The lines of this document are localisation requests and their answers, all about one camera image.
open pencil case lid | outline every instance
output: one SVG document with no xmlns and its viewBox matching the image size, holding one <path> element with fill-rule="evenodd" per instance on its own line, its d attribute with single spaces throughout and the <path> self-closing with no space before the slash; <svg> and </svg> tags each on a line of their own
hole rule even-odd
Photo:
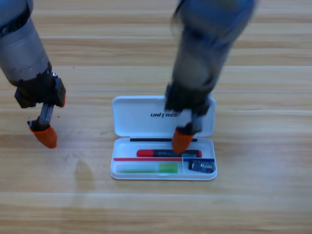
<svg viewBox="0 0 312 234">
<path fill-rule="evenodd" d="M 213 142 L 208 139 L 215 125 L 215 99 L 203 118 L 203 131 L 194 135 L 188 150 L 200 150 L 201 158 L 141 158 L 138 150 L 171 150 L 171 138 L 178 125 L 191 120 L 191 111 L 181 114 L 164 111 L 164 96 L 119 96 L 113 99 L 112 109 L 115 133 L 121 138 L 114 143 L 111 176 L 115 179 L 211 180 L 217 175 Z M 213 164 L 213 172 L 191 170 L 195 162 Z M 173 166 L 174 172 L 160 170 Z"/>
</svg>

wood grain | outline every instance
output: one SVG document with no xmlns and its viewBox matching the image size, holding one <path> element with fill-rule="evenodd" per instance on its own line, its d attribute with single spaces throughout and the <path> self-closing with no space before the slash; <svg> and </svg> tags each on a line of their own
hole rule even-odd
<svg viewBox="0 0 312 234">
<path fill-rule="evenodd" d="M 0 233 L 311 234 L 312 2 L 261 0 L 213 97 L 218 176 L 110 176 L 111 101 L 163 95 L 176 0 L 34 0 L 33 20 L 67 89 L 58 147 L 42 146 L 0 72 Z"/>
<path fill-rule="evenodd" d="M 171 66 L 55 66 L 69 91 L 164 91 Z M 312 66 L 226 66 L 214 92 L 309 92 Z M 0 71 L 0 91 L 14 91 Z"/>
</svg>

green eraser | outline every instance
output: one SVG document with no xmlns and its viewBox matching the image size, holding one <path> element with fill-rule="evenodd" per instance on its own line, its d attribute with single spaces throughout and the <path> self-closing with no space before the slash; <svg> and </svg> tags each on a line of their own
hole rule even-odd
<svg viewBox="0 0 312 234">
<path fill-rule="evenodd" d="M 159 173 L 177 173 L 176 163 L 161 163 L 159 164 Z"/>
</svg>

red highlighter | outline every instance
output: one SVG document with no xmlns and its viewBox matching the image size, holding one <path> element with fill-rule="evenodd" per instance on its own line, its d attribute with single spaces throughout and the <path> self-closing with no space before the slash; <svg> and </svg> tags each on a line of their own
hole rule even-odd
<svg viewBox="0 0 312 234">
<path fill-rule="evenodd" d="M 173 150 L 138 150 L 137 157 L 202 157 L 200 150 L 187 150 L 177 155 Z"/>
</svg>

